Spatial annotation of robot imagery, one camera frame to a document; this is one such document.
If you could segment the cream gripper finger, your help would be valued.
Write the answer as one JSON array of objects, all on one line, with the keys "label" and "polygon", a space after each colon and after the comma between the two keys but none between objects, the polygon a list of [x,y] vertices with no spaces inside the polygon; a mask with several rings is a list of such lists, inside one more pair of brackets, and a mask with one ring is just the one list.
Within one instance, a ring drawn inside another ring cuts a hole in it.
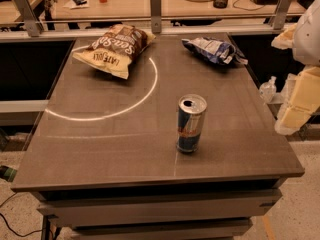
[{"label": "cream gripper finger", "polygon": [[319,67],[306,66],[298,74],[289,104],[308,113],[314,113],[320,107]]},{"label": "cream gripper finger", "polygon": [[282,105],[277,114],[275,131],[281,135],[292,135],[310,119],[311,115],[303,110]]}]

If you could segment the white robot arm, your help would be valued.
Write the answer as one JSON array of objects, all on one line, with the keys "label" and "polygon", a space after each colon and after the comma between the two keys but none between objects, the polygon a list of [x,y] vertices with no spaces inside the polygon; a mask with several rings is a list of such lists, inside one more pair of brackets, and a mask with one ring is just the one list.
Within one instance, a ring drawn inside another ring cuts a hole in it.
[{"label": "white robot arm", "polygon": [[291,135],[298,131],[320,107],[320,0],[308,7],[298,22],[273,39],[278,49],[292,49],[293,58],[304,65],[288,83],[289,97],[277,115],[275,131]]}]

